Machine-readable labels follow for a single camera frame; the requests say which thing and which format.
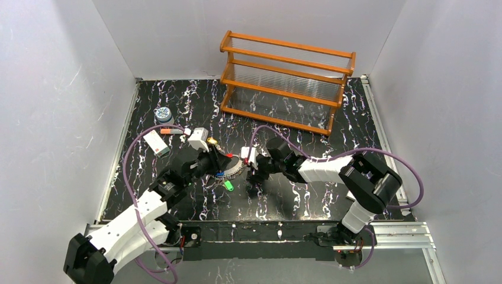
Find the green tag key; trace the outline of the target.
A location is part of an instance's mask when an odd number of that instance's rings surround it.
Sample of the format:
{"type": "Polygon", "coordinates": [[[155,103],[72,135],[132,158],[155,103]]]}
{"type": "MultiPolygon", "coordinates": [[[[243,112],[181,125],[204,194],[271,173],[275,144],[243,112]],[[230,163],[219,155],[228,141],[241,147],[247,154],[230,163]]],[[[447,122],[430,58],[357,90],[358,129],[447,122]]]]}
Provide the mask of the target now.
{"type": "Polygon", "coordinates": [[[225,189],[226,189],[227,191],[229,191],[229,192],[234,191],[234,186],[232,185],[232,183],[231,183],[229,180],[224,181],[224,182],[223,182],[223,186],[224,186],[224,187],[225,187],[225,189]]]}

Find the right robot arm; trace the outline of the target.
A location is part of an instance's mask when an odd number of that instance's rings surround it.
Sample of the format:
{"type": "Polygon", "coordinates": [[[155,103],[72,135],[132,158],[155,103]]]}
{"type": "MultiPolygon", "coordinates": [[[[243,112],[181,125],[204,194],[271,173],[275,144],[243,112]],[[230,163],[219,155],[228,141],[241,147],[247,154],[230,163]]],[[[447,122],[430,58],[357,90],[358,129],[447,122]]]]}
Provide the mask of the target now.
{"type": "Polygon", "coordinates": [[[355,200],[337,225],[339,234],[359,234],[386,210],[403,183],[395,171],[368,150],[319,162],[294,153],[279,137],[269,140],[266,146],[267,156],[257,154],[254,147],[241,148],[240,157],[250,167],[250,182],[263,183],[271,174],[282,173],[294,183],[342,183],[348,188],[355,200]]]}

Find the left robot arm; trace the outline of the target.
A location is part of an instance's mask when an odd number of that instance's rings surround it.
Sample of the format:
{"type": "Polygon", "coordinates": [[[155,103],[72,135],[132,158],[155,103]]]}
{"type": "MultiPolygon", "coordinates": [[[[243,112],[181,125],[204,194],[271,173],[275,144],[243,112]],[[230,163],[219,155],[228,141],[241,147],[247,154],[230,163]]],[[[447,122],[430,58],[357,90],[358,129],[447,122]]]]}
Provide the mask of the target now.
{"type": "Polygon", "coordinates": [[[173,159],[119,216],[87,236],[79,233],[70,239],[63,272],[74,283],[111,283],[127,263],[180,230],[169,209],[186,196],[191,183],[205,175],[223,175],[233,158],[211,147],[173,159]]]}

